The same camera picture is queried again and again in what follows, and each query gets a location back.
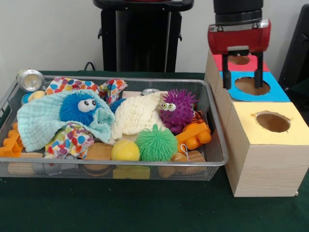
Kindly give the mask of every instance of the googly eye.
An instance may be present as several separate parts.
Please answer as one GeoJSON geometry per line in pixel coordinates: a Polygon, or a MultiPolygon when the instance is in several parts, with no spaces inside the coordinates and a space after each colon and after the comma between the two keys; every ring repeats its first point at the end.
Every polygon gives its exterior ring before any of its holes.
{"type": "Polygon", "coordinates": [[[164,104],[162,105],[163,110],[164,110],[164,111],[167,111],[167,110],[168,110],[168,106],[169,106],[168,103],[164,103],[164,104]]]}
{"type": "Polygon", "coordinates": [[[174,103],[169,104],[168,110],[173,112],[176,110],[176,105],[174,103]]]}
{"type": "Polygon", "coordinates": [[[78,109],[84,113],[87,113],[96,108],[96,101],[93,99],[82,100],[78,103],[78,109]]]}

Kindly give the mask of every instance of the cream knitted cloth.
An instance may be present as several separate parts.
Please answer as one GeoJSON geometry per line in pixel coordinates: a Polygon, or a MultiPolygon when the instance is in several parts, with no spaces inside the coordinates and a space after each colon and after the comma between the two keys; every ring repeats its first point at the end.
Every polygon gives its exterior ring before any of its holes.
{"type": "Polygon", "coordinates": [[[111,139],[121,139],[122,134],[138,134],[143,129],[152,129],[154,124],[157,124],[159,128],[166,129],[156,111],[163,93],[165,92],[131,97],[121,103],[115,112],[111,139]]]}

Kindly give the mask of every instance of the green stringy ball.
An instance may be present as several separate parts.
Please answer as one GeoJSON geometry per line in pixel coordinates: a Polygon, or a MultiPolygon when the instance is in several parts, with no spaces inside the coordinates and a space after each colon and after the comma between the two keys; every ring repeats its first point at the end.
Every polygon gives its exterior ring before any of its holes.
{"type": "Polygon", "coordinates": [[[170,161],[177,153],[177,139],[170,130],[162,131],[154,124],[153,130],[143,130],[135,143],[140,149],[142,161],[170,161]]]}

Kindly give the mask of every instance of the orange toy car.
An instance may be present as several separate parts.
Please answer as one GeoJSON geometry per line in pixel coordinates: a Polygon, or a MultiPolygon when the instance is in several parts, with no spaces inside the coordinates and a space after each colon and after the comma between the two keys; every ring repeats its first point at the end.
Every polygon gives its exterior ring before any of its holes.
{"type": "Polygon", "coordinates": [[[211,141],[211,131],[208,125],[203,123],[191,123],[184,131],[176,135],[178,140],[178,152],[183,153],[181,144],[185,144],[189,150],[194,150],[211,141]]]}

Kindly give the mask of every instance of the purple spiky ball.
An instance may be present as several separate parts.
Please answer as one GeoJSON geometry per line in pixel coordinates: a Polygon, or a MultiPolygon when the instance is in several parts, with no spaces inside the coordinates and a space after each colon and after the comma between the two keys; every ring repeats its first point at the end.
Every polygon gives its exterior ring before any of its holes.
{"type": "Polygon", "coordinates": [[[195,95],[187,89],[180,91],[173,89],[164,96],[164,99],[160,118],[171,132],[179,134],[194,116],[193,104],[197,102],[195,95]]]}

